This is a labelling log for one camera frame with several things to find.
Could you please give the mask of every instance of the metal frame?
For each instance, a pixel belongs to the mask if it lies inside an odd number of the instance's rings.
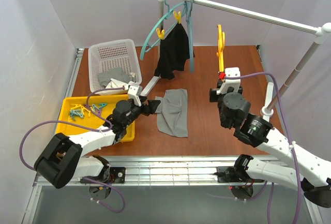
[[[75,66],[73,68],[66,97],[72,95],[82,60],[84,49],[78,49]],[[264,162],[270,162],[280,166],[286,166],[285,163],[270,155],[255,155],[256,159]],[[141,156],[106,156],[112,166],[126,167],[126,183],[116,184],[118,187],[124,186],[180,186],[180,185],[220,185],[216,176],[218,166],[232,166],[237,156],[167,156],[167,157],[141,157]],[[37,205],[43,186],[51,184],[40,175],[36,176],[30,200],[28,202],[22,224],[31,224],[36,214]],[[66,187],[85,186],[70,181]],[[322,223],[322,218],[318,207],[306,199],[309,214],[312,222]]]

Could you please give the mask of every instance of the yellow tray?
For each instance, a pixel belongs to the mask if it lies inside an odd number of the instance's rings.
[[[110,95],[110,96],[92,96],[88,100],[88,104],[92,106],[92,103],[95,105],[99,103],[107,103],[107,106],[103,107],[101,112],[101,117],[107,118],[110,114],[113,113],[115,105],[117,102],[121,100],[127,100],[128,95]],[[91,113],[91,116],[88,117],[87,111],[84,111],[84,118],[80,118],[76,116],[75,121],[69,117],[70,109],[73,107],[71,104],[86,104],[86,97],[67,97],[63,100],[62,108],[59,116],[60,121],[66,121],[75,123],[85,127],[98,128],[100,127],[104,121],[100,118],[96,117]],[[122,138],[121,142],[133,141],[134,140],[134,125],[133,122],[129,127],[127,127],[127,134]],[[88,132],[88,130],[74,127],[71,125],[66,125],[59,123],[56,127],[56,133],[62,132],[65,135],[78,135],[80,133]]]

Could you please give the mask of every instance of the gray cloth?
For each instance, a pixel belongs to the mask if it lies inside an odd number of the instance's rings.
[[[99,84],[106,87],[111,79],[116,79],[124,83],[135,82],[135,78],[127,75],[122,67],[115,67],[98,74]]]
[[[187,90],[169,89],[161,100],[157,113],[157,128],[160,132],[175,137],[188,137],[187,131]]]

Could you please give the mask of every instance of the blue hanger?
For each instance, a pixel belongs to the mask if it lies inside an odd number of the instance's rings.
[[[161,24],[161,22],[163,20],[168,20],[172,15],[173,15],[173,11],[181,6],[184,5],[183,11],[182,11],[182,17],[187,13],[188,11],[188,7],[187,7],[187,2],[183,2],[183,3],[179,3],[177,5],[175,5],[174,7],[170,8],[169,4],[167,3],[167,0],[164,0],[164,4],[168,7],[168,12],[162,16],[162,18],[156,23],[156,25],[153,27],[153,29],[151,30],[151,32],[149,33],[149,35],[147,36],[144,45],[141,49],[141,53],[140,53],[140,60],[144,60],[144,55],[146,52],[149,52],[156,44],[158,44],[158,42],[160,42],[160,38],[157,39],[152,45],[150,45],[148,42],[151,38],[151,36],[153,35],[153,33],[155,32],[155,30],[158,28],[158,26]],[[166,35],[168,32],[170,32],[175,25],[177,24],[177,22],[175,22],[165,33],[164,35]]]
[[[190,72],[194,72],[193,26],[192,26],[192,17],[191,17],[192,8],[193,8],[193,0],[191,0],[190,10],[186,15],[188,44],[189,44],[189,52],[190,52]]]

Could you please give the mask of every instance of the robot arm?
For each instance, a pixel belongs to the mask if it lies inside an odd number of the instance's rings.
[[[116,104],[113,113],[107,117],[113,127],[109,131],[109,123],[99,127],[100,132],[86,132],[80,135],[66,136],[57,133],[43,150],[34,164],[34,169],[46,178],[55,188],[64,187],[72,178],[84,183],[87,176],[104,182],[109,176],[110,164],[100,156],[82,157],[104,146],[117,144],[126,134],[126,128],[141,114],[154,114],[159,100],[148,100],[138,97],[139,87],[132,85],[129,89],[129,100]]]
[[[268,164],[248,155],[240,155],[234,165],[234,176],[245,181],[250,178],[264,179],[297,189],[294,161],[291,149],[295,149],[299,170],[303,176],[301,188],[305,197],[322,207],[331,207],[331,162],[323,160],[302,147],[290,145],[287,138],[271,123],[249,113],[250,102],[244,99],[238,84],[210,91],[210,101],[218,102],[221,126],[234,128],[234,136],[241,142],[267,152],[286,163],[290,168]]]

